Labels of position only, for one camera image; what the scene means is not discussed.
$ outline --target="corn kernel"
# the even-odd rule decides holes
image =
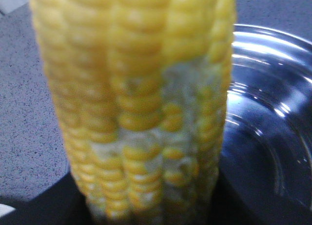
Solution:
[[[182,108],[180,105],[175,104],[173,102],[169,102],[163,105],[162,112],[166,115],[173,115],[173,114],[181,114]]]
[[[104,190],[111,192],[122,191],[127,188],[127,182],[125,179],[120,181],[101,181],[100,184]]]
[[[106,200],[107,209],[111,209],[113,211],[123,211],[129,210],[130,204],[128,200]]]
[[[181,151],[181,149],[177,147],[166,147],[162,150],[162,155],[164,158],[178,160],[185,157],[185,154]]]
[[[118,96],[117,103],[122,110],[130,113],[151,113],[160,108],[161,95],[159,92],[155,92],[144,97]]]
[[[111,192],[111,191],[103,190],[102,192],[103,192],[103,195],[105,196],[105,198],[107,200],[119,201],[119,200],[125,200],[128,198],[126,190],[122,190],[122,191],[118,191],[118,192]]]
[[[99,168],[104,170],[116,170],[122,168],[120,156],[99,158],[95,153],[89,156],[90,161],[94,162]]]
[[[130,189],[140,192],[140,193],[149,193],[156,190],[161,190],[162,181],[157,180],[150,184],[134,184],[130,182]]]
[[[95,131],[87,131],[86,135],[91,141],[97,143],[110,143],[115,141],[118,137],[117,132],[101,133]]]
[[[110,50],[108,52],[108,69],[119,76],[146,76],[159,71],[162,59],[160,53],[143,57]]]
[[[124,178],[121,170],[103,170],[98,169],[97,175],[106,181],[120,181]]]
[[[148,161],[156,157],[161,152],[158,144],[151,146],[148,150],[139,147],[124,146],[123,154],[127,159],[134,161]]]
[[[156,71],[144,77],[111,77],[111,88],[117,95],[146,96],[160,88],[162,77]]]
[[[123,167],[129,173],[134,175],[145,175],[148,174],[146,166],[144,162],[132,161],[132,160],[124,160]]]
[[[166,12],[162,9],[119,7],[117,21],[123,27],[140,32],[158,32],[165,26]]]
[[[131,182],[136,184],[150,184],[152,182],[160,180],[161,174],[162,174],[161,170],[157,170],[154,173],[150,173],[147,175],[128,174],[128,178]]]
[[[159,33],[139,33],[115,26],[110,35],[110,46],[123,53],[153,55],[162,48],[162,35]]]
[[[165,119],[161,122],[160,127],[169,132],[175,132],[182,128],[183,126],[183,115],[182,114],[174,114],[165,117]]]
[[[163,178],[165,182],[177,187],[185,186],[188,183],[188,180],[186,179],[185,175],[180,171],[166,170],[163,175]]]

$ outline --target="ear of corn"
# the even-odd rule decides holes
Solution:
[[[95,221],[202,221],[218,177],[234,0],[31,0],[72,175]]]

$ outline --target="corn on the cob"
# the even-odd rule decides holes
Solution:
[[[234,0],[31,0],[72,175],[99,224],[185,224],[218,176]]]

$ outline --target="gray countertop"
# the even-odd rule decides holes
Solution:
[[[237,0],[238,23],[312,41],[312,0]],[[13,206],[45,191],[67,161],[28,5],[0,18],[0,203]]]

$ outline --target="black surface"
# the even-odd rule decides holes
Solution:
[[[270,195],[266,191],[255,191],[261,219],[251,213],[229,188],[221,173],[208,211],[210,225],[311,225],[312,214],[303,206]],[[70,174],[53,187],[36,197],[26,206],[0,219],[0,225],[92,225],[83,196]]]
[[[212,199],[211,225],[259,225],[222,180]],[[92,225],[91,216],[70,174],[26,206],[0,219],[0,225]]]

